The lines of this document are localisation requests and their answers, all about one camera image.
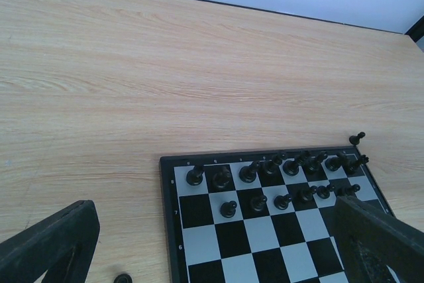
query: black pawn on table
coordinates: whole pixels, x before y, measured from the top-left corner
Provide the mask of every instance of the black pawn on table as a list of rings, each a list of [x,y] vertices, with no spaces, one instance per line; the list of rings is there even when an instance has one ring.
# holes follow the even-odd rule
[[[268,174],[272,175],[277,169],[278,166],[283,163],[283,160],[286,159],[286,154],[283,152],[278,152],[277,154],[273,155],[271,160],[268,160],[266,162],[262,163],[262,170]]]
[[[302,166],[305,173],[315,174],[318,172],[321,167],[321,163],[326,160],[327,157],[327,152],[320,152],[315,158],[310,158],[305,165]]]
[[[252,207],[253,211],[261,212],[264,210],[267,200],[268,198],[264,195],[253,197],[250,201],[250,206]]]
[[[308,189],[300,189],[299,198],[303,202],[309,202],[313,200],[313,194],[317,193],[317,187],[311,186]]]
[[[345,162],[347,162],[347,157],[342,152],[337,153],[337,157],[329,158],[325,161],[325,167],[331,172],[337,171]]]
[[[329,199],[330,193],[335,191],[334,185],[328,185],[328,186],[319,186],[317,189],[317,195],[321,199]]]
[[[227,167],[223,166],[222,170],[212,177],[212,184],[217,190],[223,190],[231,180],[231,173]]]
[[[351,187],[340,188],[337,192],[338,196],[353,196],[356,192],[360,191],[358,184],[352,185]]]
[[[203,166],[194,166],[194,168],[187,173],[185,180],[191,186],[200,185],[203,181],[204,171],[205,169],[203,168]]]
[[[288,160],[283,165],[283,171],[289,176],[296,176],[299,174],[299,166],[306,164],[311,153],[307,150],[301,152],[294,160]]]
[[[352,135],[351,137],[349,137],[349,142],[352,145],[356,146],[356,145],[359,144],[360,140],[363,139],[364,137],[365,137],[365,133],[364,132],[360,132],[356,136],[355,135]]]
[[[240,169],[240,173],[238,173],[238,176],[243,182],[251,183],[255,181],[256,179],[256,173],[258,172],[260,168],[260,162],[256,161],[250,164],[249,166],[245,166]]]
[[[292,202],[293,198],[290,194],[287,194],[285,196],[277,196],[274,199],[274,205],[280,209],[280,210],[285,210],[288,208],[289,203]]]
[[[220,208],[221,215],[226,218],[232,218],[236,214],[237,202],[230,201],[222,204]]]
[[[362,155],[357,160],[348,160],[343,165],[343,168],[348,175],[351,175],[351,174],[354,174],[358,170],[360,165],[366,164],[369,161],[370,161],[370,159],[367,156]]]

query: wooden table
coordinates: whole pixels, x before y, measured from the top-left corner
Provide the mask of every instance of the wooden table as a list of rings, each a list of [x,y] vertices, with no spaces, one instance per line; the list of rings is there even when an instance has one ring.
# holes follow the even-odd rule
[[[359,149],[424,230],[424,54],[408,36],[192,0],[0,0],[0,241],[78,199],[87,278],[167,282],[158,161]]]

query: light wood tabletop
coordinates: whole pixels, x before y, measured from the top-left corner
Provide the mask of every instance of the light wood tabletop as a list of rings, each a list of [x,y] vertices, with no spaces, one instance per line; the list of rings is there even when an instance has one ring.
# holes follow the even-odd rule
[[[0,241],[92,199],[87,282],[168,282],[161,156],[359,131],[424,231],[423,84],[401,34],[194,0],[0,0]]]

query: chess set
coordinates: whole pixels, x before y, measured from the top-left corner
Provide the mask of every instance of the chess set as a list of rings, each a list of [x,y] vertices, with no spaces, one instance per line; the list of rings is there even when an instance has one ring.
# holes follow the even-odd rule
[[[341,147],[162,157],[172,282],[348,283],[337,196],[393,215],[356,147],[364,135]]]

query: chessboard frame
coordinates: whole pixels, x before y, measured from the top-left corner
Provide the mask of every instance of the chessboard frame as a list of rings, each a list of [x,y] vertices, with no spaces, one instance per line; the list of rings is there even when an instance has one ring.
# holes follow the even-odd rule
[[[312,156],[325,150],[328,155],[335,155],[343,152],[347,155],[354,154],[357,158],[361,156],[356,146],[320,146],[311,148],[286,148],[278,150],[251,150],[238,152],[206,153],[206,154],[185,154],[177,156],[163,156],[160,158],[160,176],[162,182],[162,198],[164,202],[164,216],[166,236],[168,240],[168,262],[170,265],[170,278],[172,283],[188,282],[186,267],[186,256],[182,248],[183,234],[181,216],[175,211],[179,211],[178,193],[175,182],[174,167],[195,166],[195,165],[218,165],[232,162],[252,162],[254,160],[270,160],[275,153],[282,151],[292,158],[293,153],[308,150]],[[368,166],[362,165],[365,176],[374,187],[376,195],[387,214],[395,216],[380,187],[374,179]]]

